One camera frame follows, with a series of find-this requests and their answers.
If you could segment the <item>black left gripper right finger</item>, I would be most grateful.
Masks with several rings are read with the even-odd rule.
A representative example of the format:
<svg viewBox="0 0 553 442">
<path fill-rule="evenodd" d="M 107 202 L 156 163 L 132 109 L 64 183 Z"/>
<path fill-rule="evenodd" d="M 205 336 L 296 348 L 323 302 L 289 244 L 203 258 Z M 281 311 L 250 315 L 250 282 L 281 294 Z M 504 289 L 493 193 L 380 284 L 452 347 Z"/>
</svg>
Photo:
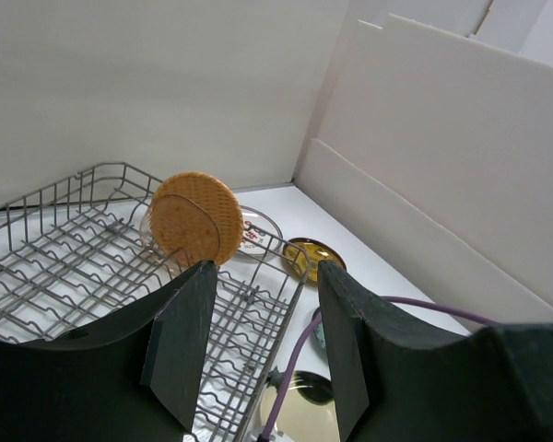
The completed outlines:
<svg viewBox="0 0 553 442">
<path fill-rule="evenodd" d="M 319 265 L 344 441 L 553 441 L 553 323 L 438 328 Z"/>
</svg>

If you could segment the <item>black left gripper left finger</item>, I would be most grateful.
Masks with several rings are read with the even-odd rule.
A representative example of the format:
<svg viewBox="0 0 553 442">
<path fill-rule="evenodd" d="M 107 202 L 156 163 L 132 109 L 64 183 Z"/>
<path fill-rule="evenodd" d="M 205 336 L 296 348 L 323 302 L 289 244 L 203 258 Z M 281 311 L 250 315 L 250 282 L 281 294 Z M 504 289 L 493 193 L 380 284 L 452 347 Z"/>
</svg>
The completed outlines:
<svg viewBox="0 0 553 442">
<path fill-rule="evenodd" d="M 51 341 L 0 341 L 0 441 L 180 441 L 193 430 L 218 284 L 195 264 Z"/>
</svg>

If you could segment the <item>cream plate with green brushstroke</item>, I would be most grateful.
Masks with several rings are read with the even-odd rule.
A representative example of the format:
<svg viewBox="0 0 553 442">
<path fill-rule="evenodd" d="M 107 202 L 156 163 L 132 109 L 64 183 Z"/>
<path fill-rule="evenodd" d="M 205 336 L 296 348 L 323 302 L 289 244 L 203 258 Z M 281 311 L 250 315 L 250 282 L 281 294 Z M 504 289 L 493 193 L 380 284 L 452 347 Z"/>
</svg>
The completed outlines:
<svg viewBox="0 0 553 442">
<path fill-rule="evenodd" d="M 291 441 L 339 441 L 331 380 L 296 370 L 288 384 L 273 435 Z"/>
</svg>

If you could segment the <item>yellow plate with brown rim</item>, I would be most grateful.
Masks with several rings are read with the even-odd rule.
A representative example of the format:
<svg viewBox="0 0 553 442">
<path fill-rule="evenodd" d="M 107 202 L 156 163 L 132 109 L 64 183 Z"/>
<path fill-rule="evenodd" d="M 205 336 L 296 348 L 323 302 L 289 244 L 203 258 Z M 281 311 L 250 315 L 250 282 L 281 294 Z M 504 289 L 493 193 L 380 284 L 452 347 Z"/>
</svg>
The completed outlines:
<svg viewBox="0 0 553 442">
<path fill-rule="evenodd" d="M 318 267 L 321 261 L 334 262 L 344 270 L 347 265 L 342 257 L 328 245 L 312 238 L 291 238 L 283 245 L 285 264 L 306 282 L 318 282 Z"/>
</svg>

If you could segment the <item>orange woven bamboo plate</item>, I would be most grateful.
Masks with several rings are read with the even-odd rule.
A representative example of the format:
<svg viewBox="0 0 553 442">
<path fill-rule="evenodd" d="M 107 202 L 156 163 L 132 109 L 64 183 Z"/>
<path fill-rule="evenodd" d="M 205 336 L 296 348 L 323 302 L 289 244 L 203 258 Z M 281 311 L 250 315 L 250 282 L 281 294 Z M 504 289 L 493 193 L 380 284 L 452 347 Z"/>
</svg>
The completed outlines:
<svg viewBox="0 0 553 442">
<path fill-rule="evenodd" d="M 238 250 L 243 235 L 234 193 L 199 171 L 163 181 L 152 196 L 145 223 L 159 251 L 182 270 L 200 261 L 224 264 Z"/>
</svg>

